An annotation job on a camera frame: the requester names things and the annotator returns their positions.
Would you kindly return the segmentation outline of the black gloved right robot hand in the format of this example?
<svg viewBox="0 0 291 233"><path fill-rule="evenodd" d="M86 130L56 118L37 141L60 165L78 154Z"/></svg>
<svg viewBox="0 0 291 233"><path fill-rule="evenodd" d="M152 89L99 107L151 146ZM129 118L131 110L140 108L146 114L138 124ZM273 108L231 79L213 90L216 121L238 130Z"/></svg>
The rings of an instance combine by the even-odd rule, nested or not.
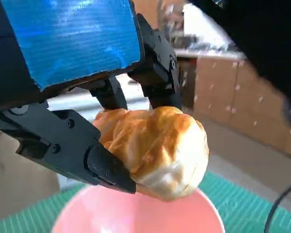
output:
<svg viewBox="0 0 291 233"><path fill-rule="evenodd" d="M285 96L291 123L291 0L193 0L241 50L258 74Z"/></svg>

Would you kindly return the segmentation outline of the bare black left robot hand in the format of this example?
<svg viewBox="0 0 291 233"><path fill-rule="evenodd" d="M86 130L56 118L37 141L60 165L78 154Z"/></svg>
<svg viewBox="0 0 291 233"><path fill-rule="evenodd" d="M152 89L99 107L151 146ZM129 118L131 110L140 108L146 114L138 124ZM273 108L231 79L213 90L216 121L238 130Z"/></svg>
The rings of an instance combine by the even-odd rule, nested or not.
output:
<svg viewBox="0 0 291 233"><path fill-rule="evenodd" d="M0 131L16 150L66 177L135 193L100 131L48 99L76 87L105 109L126 108L117 75L138 82L152 107L181 107L176 54L130 0L0 0Z"/></svg>

